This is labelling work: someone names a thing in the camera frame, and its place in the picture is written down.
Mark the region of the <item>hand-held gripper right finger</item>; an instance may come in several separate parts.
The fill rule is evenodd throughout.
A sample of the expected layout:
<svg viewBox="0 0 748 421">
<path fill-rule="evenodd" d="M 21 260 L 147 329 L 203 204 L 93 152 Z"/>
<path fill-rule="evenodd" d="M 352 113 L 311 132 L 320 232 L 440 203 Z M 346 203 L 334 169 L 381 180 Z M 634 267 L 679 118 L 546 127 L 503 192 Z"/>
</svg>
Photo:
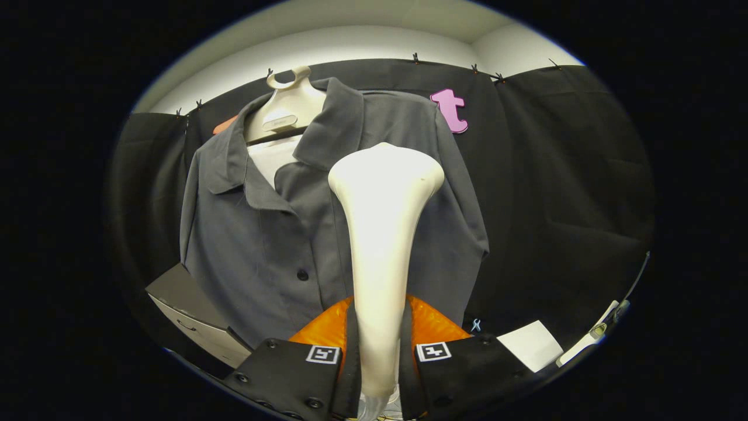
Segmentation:
<svg viewBox="0 0 748 421">
<path fill-rule="evenodd" d="M 472 336 L 411 294 L 401 332 L 400 395 L 407 419 L 488 419 L 534 385 L 535 374 L 496 336 Z"/>
</svg>

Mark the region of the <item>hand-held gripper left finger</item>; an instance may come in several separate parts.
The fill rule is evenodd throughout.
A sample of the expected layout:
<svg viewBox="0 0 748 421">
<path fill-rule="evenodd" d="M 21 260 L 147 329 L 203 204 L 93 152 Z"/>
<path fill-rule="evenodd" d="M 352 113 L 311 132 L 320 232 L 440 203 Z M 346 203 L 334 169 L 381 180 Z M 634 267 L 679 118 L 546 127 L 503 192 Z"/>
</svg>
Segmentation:
<svg viewBox="0 0 748 421">
<path fill-rule="evenodd" d="M 354 299 L 342 299 L 289 339 L 265 339 L 223 382 L 281 419 L 355 418 L 362 374 Z"/>
</svg>

